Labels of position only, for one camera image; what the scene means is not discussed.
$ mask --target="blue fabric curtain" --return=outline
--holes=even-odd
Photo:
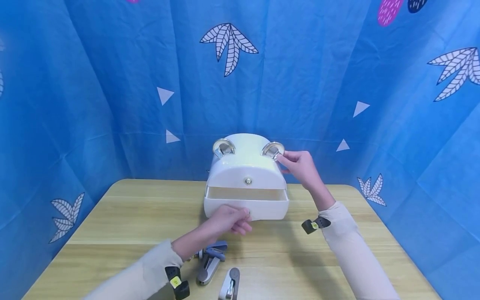
[[[480,1],[24,0],[0,10],[0,299],[124,178],[309,150],[443,299],[480,295]]]

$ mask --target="white leaf print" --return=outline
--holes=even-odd
[[[468,64],[468,77],[470,81],[475,84],[480,84],[480,62],[479,62],[479,51],[475,49],[470,59],[470,64]]]
[[[53,243],[56,240],[60,239],[65,234],[67,234],[67,232],[72,229],[73,226],[75,226],[84,196],[85,193],[81,193],[73,203],[73,206],[63,199],[55,199],[51,201],[53,206],[58,209],[58,211],[62,215],[65,216],[65,219],[55,217],[53,218],[53,222],[55,223],[55,226],[58,230],[55,233],[54,237],[48,243]]]
[[[372,178],[368,178],[367,181],[365,182],[365,185],[363,186],[364,189],[363,189],[363,195],[365,197],[368,197],[368,195],[370,195],[370,182],[372,181]]]
[[[220,58],[228,44],[227,62],[224,76],[229,76],[237,67],[240,50],[258,53],[255,46],[232,23],[222,23],[210,29],[200,40],[201,43],[215,43],[216,60]]]
[[[235,39],[235,42],[240,47],[242,51],[251,54],[257,54],[258,50],[255,46],[238,30],[235,26],[230,25],[232,28],[232,33]]]
[[[55,199],[51,202],[58,211],[67,219],[72,220],[72,206],[63,199]]]
[[[73,204],[73,208],[72,208],[72,218],[70,221],[72,221],[72,223],[75,223],[77,221],[77,218],[78,218],[78,213],[80,212],[80,206],[82,205],[82,201],[84,199],[84,196],[85,196],[85,193],[81,193],[78,197],[77,197],[77,200],[75,200],[75,203]]]
[[[372,190],[370,191],[370,194],[368,197],[371,196],[378,196],[378,193],[382,190],[382,186],[384,184],[384,178],[382,174],[378,175],[377,181],[375,181],[375,184],[372,187]]]
[[[465,83],[467,79],[467,70],[468,65],[463,66],[458,74],[452,79],[452,81],[447,85],[447,87],[438,95],[435,99],[435,102],[441,101],[451,95],[453,95],[458,89]]]
[[[0,39],[0,51],[4,51],[4,50],[5,50],[5,45],[2,39]],[[0,97],[2,94],[3,94],[3,74],[0,70]]]
[[[73,223],[67,219],[53,218],[53,222],[55,223],[55,225],[57,225],[58,229],[61,231],[67,231],[73,227]]]
[[[362,180],[362,178],[360,178],[360,177],[357,177],[357,180],[358,180],[358,182],[359,182],[359,184],[360,184],[360,189],[361,189],[361,191],[363,192],[363,189],[364,189],[363,180]]]
[[[230,40],[230,24],[220,27],[220,31],[216,36],[216,60],[219,61],[223,50]]]
[[[387,204],[385,204],[385,201],[378,195],[371,195],[370,197],[367,197],[367,200],[370,200],[372,202],[375,202],[383,206],[387,206]]]
[[[228,23],[222,23],[210,29],[200,40],[200,43],[215,43],[216,42],[216,35],[220,31],[220,28],[228,25]]]
[[[225,64],[225,77],[229,76],[237,67],[239,61],[240,48],[231,38],[228,43],[227,63]]]
[[[473,53],[473,51],[474,48],[467,48],[465,49],[465,51],[460,52],[456,57],[454,57],[443,70],[440,78],[437,81],[437,84],[441,83],[443,80],[450,77],[450,75],[463,68],[465,64],[470,62],[471,54]]]
[[[0,70],[0,97],[3,94],[3,74]]]
[[[469,51],[471,49],[474,49],[474,48],[469,47],[469,48],[464,48],[464,49],[455,50],[455,51],[452,51],[452,52],[445,53],[445,54],[440,55],[439,57],[435,58],[434,60],[431,60],[431,61],[427,62],[427,64],[436,65],[436,66],[446,66],[455,57],[457,57],[461,53],[464,53],[465,51]]]
[[[53,236],[53,238],[48,242],[49,244],[55,242],[56,240],[58,240],[59,238],[63,237],[65,234],[67,234],[68,230],[65,231],[65,230],[58,230],[57,233],[55,233],[55,236]]]

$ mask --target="stapler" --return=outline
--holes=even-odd
[[[208,245],[205,251],[198,253],[198,257],[202,259],[202,266],[197,275],[197,280],[200,285],[204,286],[210,283],[220,262],[225,261],[225,251],[227,247],[227,242],[222,240]]]
[[[212,257],[216,257],[219,260],[224,262],[225,251],[227,250],[227,248],[228,248],[227,242],[224,240],[219,240],[216,243],[208,245],[207,248],[205,249],[205,253]]]
[[[218,300],[237,300],[240,285],[240,270],[231,268],[223,281]]]

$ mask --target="beige sleeve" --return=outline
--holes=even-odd
[[[102,283],[86,300],[146,300],[168,283],[165,267],[181,267],[182,259],[165,240],[140,260]]]
[[[388,276],[360,235],[358,226],[340,202],[318,213],[332,224],[323,228],[325,240],[357,300],[400,300]]]

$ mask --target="metal tool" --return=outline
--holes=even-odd
[[[202,267],[198,271],[198,275],[197,275],[197,280],[200,283],[200,285],[204,286],[210,283],[213,275],[218,269],[219,264],[220,264],[220,259],[218,257],[204,255],[204,258],[202,261]]]
[[[238,268],[231,268],[227,271],[227,276],[223,281],[219,300],[237,300],[240,284],[240,270]]]

